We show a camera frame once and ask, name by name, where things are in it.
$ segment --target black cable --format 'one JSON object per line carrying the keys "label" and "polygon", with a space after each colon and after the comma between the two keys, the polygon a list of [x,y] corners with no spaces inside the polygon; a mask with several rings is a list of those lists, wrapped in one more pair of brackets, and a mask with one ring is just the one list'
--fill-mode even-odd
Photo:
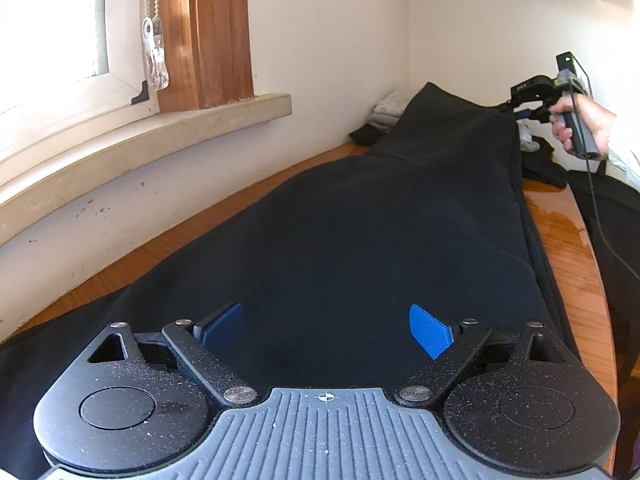
{"label": "black cable", "polygon": [[[570,88],[570,93],[571,93],[571,102],[574,105],[574,111],[575,111],[575,115],[576,115],[576,120],[575,123],[578,126],[578,132],[574,132],[574,133],[578,133],[580,135],[580,138],[582,139],[582,145],[586,146],[586,142],[584,142],[584,132],[582,130],[582,123],[580,122],[580,119],[578,117],[578,107],[575,105],[575,93],[574,93],[574,89]],[[622,256],[620,256],[613,247],[611,247],[611,244],[609,243],[609,241],[607,240],[607,237],[604,235],[604,231],[602,229],[602,224],[600,223],[600,214],[598,213],[598,205],[596,204],[596,192],[593,188],[593,179],[591,178],[591,166],[589,165],[589,159],[587,159],[586,161],[587,164],[587,178],[589,179],[589,188],[591,190],[591,200],[593,201],[593,212],[595,213],[595,217],[596,217],[596,224],[598,226],[598,231],[600,232],[600,236],[602,237],[602,241],[604,242],[605,247],[609,250],[609,252],[611,254],[613,254],[613,256],[626,267],[626,270],[628,270],[629,272],[631,272],[631,274],[633,275],[633,277],[635,277],[636,280],[638,280],[638,282],[640,282],[640,276],[638,276],[638,274],[635,272],[635,270],[633,270],[631,268],[631,266],[622,258]]]}

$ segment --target textured gray pad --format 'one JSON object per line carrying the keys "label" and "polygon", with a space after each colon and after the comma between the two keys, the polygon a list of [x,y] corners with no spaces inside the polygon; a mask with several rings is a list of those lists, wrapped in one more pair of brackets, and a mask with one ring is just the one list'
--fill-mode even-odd
{"label": "textured gray pad", "polygon": [[[79,480],[60,468],[47,480]],[[379,388],[276,388],[252,408],[220,415],[206,439],[138,480],[507,480],[454,446],[435,417],[402,408]],[[599,469],[564,476],[604,480]]]}

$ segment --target window sill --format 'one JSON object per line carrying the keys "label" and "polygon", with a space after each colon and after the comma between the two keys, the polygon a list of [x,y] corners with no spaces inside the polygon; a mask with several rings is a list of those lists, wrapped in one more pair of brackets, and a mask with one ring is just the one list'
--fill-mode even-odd
{"label": "window sill", "polygon": [[291,96],[266,94],[193,112],[154,115],[27,169],[0,186],[0,245],[102,184],[229,132],[291,115]]}

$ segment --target crosshair marking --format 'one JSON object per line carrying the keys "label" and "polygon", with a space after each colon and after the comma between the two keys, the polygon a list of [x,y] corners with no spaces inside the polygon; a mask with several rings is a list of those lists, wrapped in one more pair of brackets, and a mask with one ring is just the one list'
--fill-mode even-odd
{"label": "crosshair marking", "polygon": [[322,402],[331,402],[334,399],[338,399],[339,397],[336,397],[334,394],[330,394],[328,391],[324,391],[324,394],[320,394],[317,397],[314,397],[314,399],[320,399],[322,400]]}

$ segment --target white wall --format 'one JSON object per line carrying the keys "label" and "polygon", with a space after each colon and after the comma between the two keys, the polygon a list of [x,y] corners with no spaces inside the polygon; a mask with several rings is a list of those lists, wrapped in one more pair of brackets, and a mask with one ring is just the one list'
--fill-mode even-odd
{"label": "white wall", "polygon": [[0,340],[169,227],[344,142],[407,83],[408,0],[249,0],[249,12],[255,92],[290,93],[293,115],[133,171],[1,246]]}
{"label": "white wall", "polygon": [[[571,50],[615,112],[640,103],[640,0],[409,0],[411,86],[432,81],[483,105]],[[534,124],[550,140],[550,127]],[[584,169],[561,153],[560,162]]]}

